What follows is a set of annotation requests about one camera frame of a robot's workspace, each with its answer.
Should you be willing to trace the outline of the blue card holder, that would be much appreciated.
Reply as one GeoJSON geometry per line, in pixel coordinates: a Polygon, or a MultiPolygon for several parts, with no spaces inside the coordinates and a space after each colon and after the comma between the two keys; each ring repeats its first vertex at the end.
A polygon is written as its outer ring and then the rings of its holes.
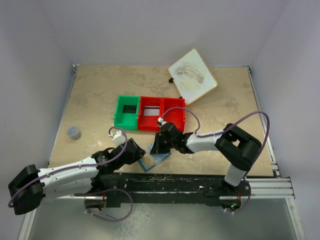
{"type": "Polygon", "coordinates": [[[164,154],[151,154],[151,150],[154,144],[148,146],[145,151],[146,154],[138,160],[138,163],[141,169],[146,173],[156,167],[157,165],[161,164],[164,160],[166,160],[171,153],[164,153],[164,154]]]}

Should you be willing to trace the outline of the black credit card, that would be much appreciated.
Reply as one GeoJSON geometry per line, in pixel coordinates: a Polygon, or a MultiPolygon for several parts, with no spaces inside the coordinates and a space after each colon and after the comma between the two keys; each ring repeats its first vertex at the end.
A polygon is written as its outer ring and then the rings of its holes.
{"type": "Polygon", "coordinates": [[[136,105],[124,105],[122,112],[124,114],[136,114],[137,106],[136,105]]]}

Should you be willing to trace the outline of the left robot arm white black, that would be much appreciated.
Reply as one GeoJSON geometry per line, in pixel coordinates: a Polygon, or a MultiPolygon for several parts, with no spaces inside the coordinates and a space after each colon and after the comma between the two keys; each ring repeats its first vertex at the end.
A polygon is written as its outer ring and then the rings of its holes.
{"type": "Polygon", "coordinates": [[[97,179],[99,175],[131,165],[145,154],[146,151],[130,138],[117,147],[108,147],[60,167],[36,168],[34,164],[28,165],[8,184],[11,197],[8,207],[16,215],[23,215],[50,198],[87,193],[98,196],[103,191],[103,184],[97,179]]]}

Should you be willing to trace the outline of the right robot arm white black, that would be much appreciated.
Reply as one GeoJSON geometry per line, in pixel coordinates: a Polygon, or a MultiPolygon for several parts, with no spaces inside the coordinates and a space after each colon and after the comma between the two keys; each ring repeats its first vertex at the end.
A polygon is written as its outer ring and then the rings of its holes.
{"type": "Polygon", "coordinates": [[[222,190],[228,196],[240,190],[240,182],[250,171],[262,150],[261,142],[238,126],[222,132],[197,135],[195,132],[181,132],[173,123],[166,122],[156,133],[151,155],[168,154],[175,149],[181,154],[203,151],[219,151],[230,163],[224,176],[222,190]]]}

